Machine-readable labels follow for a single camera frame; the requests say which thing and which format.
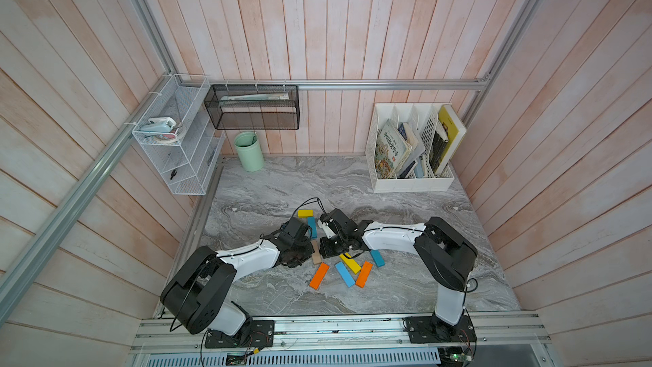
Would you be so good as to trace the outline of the natural wood block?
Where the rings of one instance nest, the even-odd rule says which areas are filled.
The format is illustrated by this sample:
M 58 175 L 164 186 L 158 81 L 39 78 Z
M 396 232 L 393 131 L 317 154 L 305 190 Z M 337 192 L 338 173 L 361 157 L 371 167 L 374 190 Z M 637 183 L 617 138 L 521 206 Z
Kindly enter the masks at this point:
M 320 265 L 320 263 L 322 263 L 323 260 L 322 260 L 321 254 L 319 252 L 319 241 L 318 240 L 311 240 L 311 243 L 312 243 L 312 249 L 313 249 L 313 253 L 312 253 L 312 256 L 311 256 L 312 263 L 314 265 Z

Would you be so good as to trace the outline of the teal block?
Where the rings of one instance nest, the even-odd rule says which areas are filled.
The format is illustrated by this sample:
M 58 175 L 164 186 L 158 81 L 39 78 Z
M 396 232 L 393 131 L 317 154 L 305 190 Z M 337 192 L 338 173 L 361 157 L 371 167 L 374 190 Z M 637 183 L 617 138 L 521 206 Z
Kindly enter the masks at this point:
M 385 266 L 385 260 L 378 250 L 372 250 L 370 255 L 378 268 Z
M 307 224 L 310 229 L 310 239 L 315 240 L 318 237 L 318 226 L 315 217 L 308 217 Z

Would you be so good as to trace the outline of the short yellow block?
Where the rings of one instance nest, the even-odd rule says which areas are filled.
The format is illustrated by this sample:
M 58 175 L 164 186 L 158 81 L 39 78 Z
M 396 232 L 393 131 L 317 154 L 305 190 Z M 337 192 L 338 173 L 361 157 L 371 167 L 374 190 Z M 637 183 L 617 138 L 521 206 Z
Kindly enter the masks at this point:
M 299 219 L 308 219 L 309 217 L 314 217 L 314 210 L 312 209 L 300 209 L 297 211 L 296 216 Z

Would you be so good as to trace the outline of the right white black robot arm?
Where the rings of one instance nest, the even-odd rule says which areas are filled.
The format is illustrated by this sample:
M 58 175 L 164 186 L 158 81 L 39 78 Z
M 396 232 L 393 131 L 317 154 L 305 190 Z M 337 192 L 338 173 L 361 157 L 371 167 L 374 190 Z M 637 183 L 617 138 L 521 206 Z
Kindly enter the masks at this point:
M 459 325 L 478 251 L 444 219 L 431 217 L 425 223 L 408 225 L 370 220 L 356 223 L 340 210 L 334 210 L 322 215 L 318 225 L 326 234 L 319 241 L 323 258 L 382 250 L 419 256 L 438 283 L 432 323 L 449 328 Z

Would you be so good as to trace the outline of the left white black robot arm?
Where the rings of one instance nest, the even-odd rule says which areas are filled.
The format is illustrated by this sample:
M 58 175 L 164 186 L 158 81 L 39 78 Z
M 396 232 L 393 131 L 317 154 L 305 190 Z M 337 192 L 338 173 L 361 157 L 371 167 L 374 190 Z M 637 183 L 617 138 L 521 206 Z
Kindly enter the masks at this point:
M 161 303 L 190 334 L 206 329 L 225 336 L 244 336 L 251 316 L 227 301 L 232 284 L 248 275 L 278 266 L 295 268 L 314 254 L 305 236 L 289 246 L 262 238 L 229 251 L 199 247 L 163 289 Z

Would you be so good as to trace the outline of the long yellow block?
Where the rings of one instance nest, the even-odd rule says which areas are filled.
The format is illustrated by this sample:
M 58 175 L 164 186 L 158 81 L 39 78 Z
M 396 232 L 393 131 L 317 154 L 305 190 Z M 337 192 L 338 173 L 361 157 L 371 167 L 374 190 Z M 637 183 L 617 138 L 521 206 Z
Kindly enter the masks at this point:
M 346 254 L 341 254 L 340 255 L 341 261 L 346 265 L 351 272 L 353 272 L 355 275 L 359 274 L 360 271 L 362 270 L 362 267 L 358 264 L 358 262 L 347 256 Z

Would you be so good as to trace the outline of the orange block left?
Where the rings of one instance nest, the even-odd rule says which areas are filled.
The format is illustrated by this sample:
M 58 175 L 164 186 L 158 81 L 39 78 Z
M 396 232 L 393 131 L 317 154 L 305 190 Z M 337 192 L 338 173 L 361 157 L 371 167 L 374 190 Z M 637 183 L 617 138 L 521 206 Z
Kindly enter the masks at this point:
M 327 275 L 328 271 L 329 271 L 329 265 L 327 265 L 326 263 L 321 263 L 315 275 L 312 277 L 309 286 L 314 290 L 318 290 L 324 280 L 324 277 Z

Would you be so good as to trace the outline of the orange block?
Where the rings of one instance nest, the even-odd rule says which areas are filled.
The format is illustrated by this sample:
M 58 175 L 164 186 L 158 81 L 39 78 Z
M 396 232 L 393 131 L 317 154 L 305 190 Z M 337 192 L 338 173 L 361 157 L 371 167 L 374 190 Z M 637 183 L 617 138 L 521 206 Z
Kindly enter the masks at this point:
M 365 287 L 365 285 L 366 285 L 366 283 L 368 281 L 368 277 L 371 274 L 372 268 L 373 268 L 372 263 L 370 263 L 368 261 L 364 262 L 363 267 L 361 268 L 360 272 L 358 273 L 358 278 L 356 279 L 356 282 L 355 282 L 356 286 L 358 286 L 360 288 Z
M 309 286 L 314 290 L 318 290 L 324 280 L 324 277 L 327 275 L 328 271 L 329 271 L 329 265 L 327 265 L 326 263 L 321 263 L 315 275 L 312 277 Z

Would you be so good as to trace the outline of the light blue block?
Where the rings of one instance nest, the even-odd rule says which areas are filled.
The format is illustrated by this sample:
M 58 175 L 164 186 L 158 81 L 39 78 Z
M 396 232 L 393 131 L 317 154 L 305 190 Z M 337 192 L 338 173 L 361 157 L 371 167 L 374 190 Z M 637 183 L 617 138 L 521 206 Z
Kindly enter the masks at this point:
M 344 265 L 343 262 L 339 262 L 336 264 L 336 270 L 343 279 L 344 283 L 346 284 L 347 287 L 352 287 L 355 285 L 355 280 L 351 276 L 351 273 L 349 272 L 348 268 L 346 265 Z

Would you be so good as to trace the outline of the orange block right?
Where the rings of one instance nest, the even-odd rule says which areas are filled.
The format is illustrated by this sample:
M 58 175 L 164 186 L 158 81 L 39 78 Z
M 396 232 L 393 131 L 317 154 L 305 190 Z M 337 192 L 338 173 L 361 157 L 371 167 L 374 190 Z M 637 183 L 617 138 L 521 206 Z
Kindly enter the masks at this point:
M 358 273 L 358 278 L 356 279 L 356 282 L 355 282 L 356 286 L 358 286 L 360 288 L 365 287 L 365 285 L 366 285 L 366 283 L 368 281 L 368 277 L 371 274 L 372 268 L 373 268 L 372 263 L 370 263 L 368 261 L 364 262 L 363 267 L 361 268 L 360 272 Z

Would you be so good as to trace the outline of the illustrated children's book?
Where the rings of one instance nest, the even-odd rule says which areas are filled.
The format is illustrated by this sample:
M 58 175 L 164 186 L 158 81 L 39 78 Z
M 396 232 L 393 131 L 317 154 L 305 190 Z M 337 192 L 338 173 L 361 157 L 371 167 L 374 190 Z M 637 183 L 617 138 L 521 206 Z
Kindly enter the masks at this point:
M 379 179 L 393 178 L 412 152 L 412 145 L 387 120 L 378 132 L 375 146 L 375 170 Z

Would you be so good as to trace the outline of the grey blue books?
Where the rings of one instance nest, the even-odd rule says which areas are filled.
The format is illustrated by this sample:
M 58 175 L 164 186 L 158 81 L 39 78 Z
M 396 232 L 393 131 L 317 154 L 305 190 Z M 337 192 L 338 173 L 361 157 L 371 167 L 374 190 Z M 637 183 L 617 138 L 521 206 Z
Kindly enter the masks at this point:
M 425 145 L 419 134 L 417 134 L 407 122 L 401 122 L 397 129 L 399 134 L 401 134 L 406 142 L 412 147 L 407 159 L 397 171 L 397 178 L 405 178 L 417 159 L 425 153 Z

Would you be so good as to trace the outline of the white file organizer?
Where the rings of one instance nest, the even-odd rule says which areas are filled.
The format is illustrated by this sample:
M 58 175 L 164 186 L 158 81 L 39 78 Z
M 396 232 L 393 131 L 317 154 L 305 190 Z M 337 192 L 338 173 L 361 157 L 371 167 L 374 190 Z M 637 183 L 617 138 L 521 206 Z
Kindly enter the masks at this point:
M 450 161 L 441 176 L 431 168 L 432 146 L 436 136 L 437 115 L 445 104 L 378 104 L 371 118 L 365 157 L 375 193 L 445 191 L 453 183 Z M 425 145 L 422 154 L 405 178 L 379 179 L 375 170 L 375 146 L 378 132 L 387 120 L 398 125 L 407 122 L 419 134 Z

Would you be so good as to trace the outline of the mint green cup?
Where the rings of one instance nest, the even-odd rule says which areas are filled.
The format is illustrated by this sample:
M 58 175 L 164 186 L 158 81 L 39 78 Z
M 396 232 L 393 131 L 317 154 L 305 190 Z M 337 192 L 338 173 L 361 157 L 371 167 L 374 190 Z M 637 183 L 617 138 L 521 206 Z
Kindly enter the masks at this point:
M 235 137 L 234 146 L 244 170 L 253 173 L 263 168 L 264 158 L 256 132 L 239 133 Z

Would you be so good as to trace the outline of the papers in black basket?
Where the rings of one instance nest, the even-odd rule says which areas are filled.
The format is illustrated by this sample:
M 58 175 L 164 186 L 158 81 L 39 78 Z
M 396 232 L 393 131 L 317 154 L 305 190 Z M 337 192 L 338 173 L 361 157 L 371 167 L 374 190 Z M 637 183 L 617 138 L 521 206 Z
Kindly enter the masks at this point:
M 290 101 L 288 93 L 255 93 L 242 95 L 225 95 L 219 99 L 218 104 L 222 107 L 275 107 Z

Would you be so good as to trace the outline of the yellow book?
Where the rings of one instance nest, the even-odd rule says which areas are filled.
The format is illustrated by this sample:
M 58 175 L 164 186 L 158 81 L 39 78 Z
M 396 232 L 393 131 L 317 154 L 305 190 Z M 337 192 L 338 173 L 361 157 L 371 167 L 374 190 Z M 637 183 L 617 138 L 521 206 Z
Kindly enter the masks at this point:
M 460 146 L 467 129 L 450 104 L 440 107 L 437 120 L 431 168 L 434 175 L 439 177 Z

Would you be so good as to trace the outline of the white tape dispenser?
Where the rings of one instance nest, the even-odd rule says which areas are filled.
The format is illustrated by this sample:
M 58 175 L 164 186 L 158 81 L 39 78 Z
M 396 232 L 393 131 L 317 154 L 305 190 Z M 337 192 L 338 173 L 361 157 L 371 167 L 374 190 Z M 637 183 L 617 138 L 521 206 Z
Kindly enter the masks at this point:
M 152 117 L 138 130 L 146 139 L 159 143 L 173 143 L 177 140 L 178 124 L 172 117 Z

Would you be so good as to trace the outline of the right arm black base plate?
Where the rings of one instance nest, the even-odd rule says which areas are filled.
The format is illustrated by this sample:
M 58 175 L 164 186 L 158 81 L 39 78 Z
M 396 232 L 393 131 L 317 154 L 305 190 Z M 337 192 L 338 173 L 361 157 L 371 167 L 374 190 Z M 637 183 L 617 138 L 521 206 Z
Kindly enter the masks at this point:
M 450 326 L 436 316 L 407 317 L 404 330 L 412 344 L 425 343 L 476 343 L 475 326 L 468 314 L 463 314 L 458 324 Z

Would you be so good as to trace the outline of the black mesh wall basket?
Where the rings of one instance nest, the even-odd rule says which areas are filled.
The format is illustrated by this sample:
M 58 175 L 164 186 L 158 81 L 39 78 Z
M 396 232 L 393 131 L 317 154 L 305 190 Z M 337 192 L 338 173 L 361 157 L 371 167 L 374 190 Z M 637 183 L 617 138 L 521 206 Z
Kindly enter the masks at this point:
M 275 107 L 222 107 L 218 104 L 225 95 L 255 93 L 288 93 L 290 101 Z M 290 85 L 213 84 L 204 99 L 214 127 L 218 130 L 297 130 L 300 128 L 301 107 L 299 91 Z

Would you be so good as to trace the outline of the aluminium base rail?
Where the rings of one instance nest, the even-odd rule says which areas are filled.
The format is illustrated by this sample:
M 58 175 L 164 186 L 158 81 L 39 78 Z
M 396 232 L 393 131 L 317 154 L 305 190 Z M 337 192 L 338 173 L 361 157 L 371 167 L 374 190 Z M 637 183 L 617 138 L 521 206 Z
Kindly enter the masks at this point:
M 331 316 L 275 316 L 274 332 L 256 334 L 254 342 L 269 337 L 274 351 L 335 350 L 354 348 L 415 348 L 407 314 L 357 314 Z M 506 344 L 548 344 L 550 335 L 537 313 L 531 311 L 472 312 L 473 340 L 463 334 L 448 344 L 472 348 Z M 196 353 L 205 343 L 202 333 L 191 335 L 183 327 L 170 330 L 170 318 L 141 321 L 131 354 Z

